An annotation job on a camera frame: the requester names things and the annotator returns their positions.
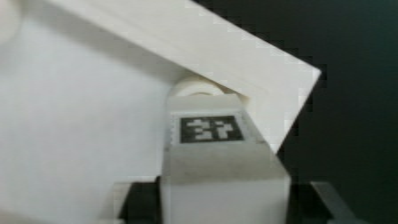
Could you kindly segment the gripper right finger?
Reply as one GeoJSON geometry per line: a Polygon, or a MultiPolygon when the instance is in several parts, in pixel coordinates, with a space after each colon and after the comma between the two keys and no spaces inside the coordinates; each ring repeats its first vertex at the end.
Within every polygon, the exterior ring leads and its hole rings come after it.
{"type": "Polygon", "coordinates": [[[328,182],[291,185],[285,224],[355,224],[355,214],[328,182]]]}

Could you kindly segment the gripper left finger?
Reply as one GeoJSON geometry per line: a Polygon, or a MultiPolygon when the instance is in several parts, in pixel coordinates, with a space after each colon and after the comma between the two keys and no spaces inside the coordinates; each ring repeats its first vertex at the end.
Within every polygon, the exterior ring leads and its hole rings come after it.
{"type": "Polygon", "coordinates": [[[161,224],[157,184],[134,182],[127,188],[117,214],[120,224],[161,224]]]}

